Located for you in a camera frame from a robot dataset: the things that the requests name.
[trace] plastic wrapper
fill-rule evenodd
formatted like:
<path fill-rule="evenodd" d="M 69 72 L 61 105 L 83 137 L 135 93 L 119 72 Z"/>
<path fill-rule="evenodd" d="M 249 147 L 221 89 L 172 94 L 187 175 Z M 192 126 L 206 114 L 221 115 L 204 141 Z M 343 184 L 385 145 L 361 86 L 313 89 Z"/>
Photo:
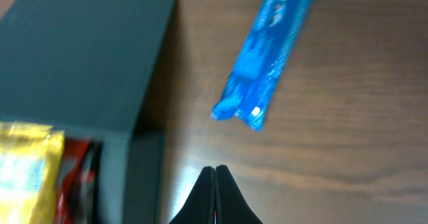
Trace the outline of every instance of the plastic wrapper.
<path fill-rule="evenodd" d="M 68 206 L 73 224 L 96 223 L 101 145 L 91 143 L 74 179 Z"/>
<path fill-rule="evenodd" d="M 54 223 L 64 133 L 0 122 L 0 223 Z"/>
<path fill-rule="evenodd" d="M 89 145 L 89 140 L 66 139 L 57 178 L 59 190 L 55 218 L 56 224 L 73 223 L 67 200 Z"/>
<path fill-rule="evenodd" d="M 266 109 L 312 0 L 263 0 L 211 116 L 260 131 Z"/>

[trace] wooden table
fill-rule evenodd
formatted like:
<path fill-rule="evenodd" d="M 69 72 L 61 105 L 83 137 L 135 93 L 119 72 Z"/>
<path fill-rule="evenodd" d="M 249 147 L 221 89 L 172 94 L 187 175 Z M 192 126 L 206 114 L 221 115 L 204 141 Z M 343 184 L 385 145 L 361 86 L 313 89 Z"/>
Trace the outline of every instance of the wooden table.
<path fill-rule="evenodd" d="M 315 0 L 255 133 L 210 109 L 260 3 L 179 0 L 146 105 L 161 223 L 218 164 L 264 223 L 428 223 L 428 0 Z"/>

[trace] table surface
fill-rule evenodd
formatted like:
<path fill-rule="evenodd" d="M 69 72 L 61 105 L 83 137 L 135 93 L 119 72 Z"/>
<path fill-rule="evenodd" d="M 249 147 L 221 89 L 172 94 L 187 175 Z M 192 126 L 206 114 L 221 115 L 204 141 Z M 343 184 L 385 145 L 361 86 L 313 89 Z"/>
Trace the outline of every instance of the table surface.
<path fill-rule="evenodd" d="M 264 223 L 428 223 L 428 0 L 315 0 L 255 133 L 210 109 L 260 3 L 178 2 L 146 105 L 168 130 L 160 222 L 226 164 Z"/>

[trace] yellow wrapper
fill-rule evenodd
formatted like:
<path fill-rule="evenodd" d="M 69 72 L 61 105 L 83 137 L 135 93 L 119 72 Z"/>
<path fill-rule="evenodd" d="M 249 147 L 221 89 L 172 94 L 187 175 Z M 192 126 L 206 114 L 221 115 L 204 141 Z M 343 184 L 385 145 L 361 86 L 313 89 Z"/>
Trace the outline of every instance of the yellow wrapper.
<path fill-rule="evenodd" d="M 0 224 L 50 224 L 64 133 L 0 122 Z"/>

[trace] blue wrapper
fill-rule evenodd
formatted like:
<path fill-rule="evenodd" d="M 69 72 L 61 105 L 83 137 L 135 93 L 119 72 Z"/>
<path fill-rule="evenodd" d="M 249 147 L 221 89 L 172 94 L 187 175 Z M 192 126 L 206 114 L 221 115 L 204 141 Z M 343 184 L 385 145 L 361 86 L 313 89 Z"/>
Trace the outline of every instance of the blue wrapper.
<path fill-rule="evenodd" d="M 312 0 L 263 0 L 212 117 L 260 131 L 266 109 Z"/>

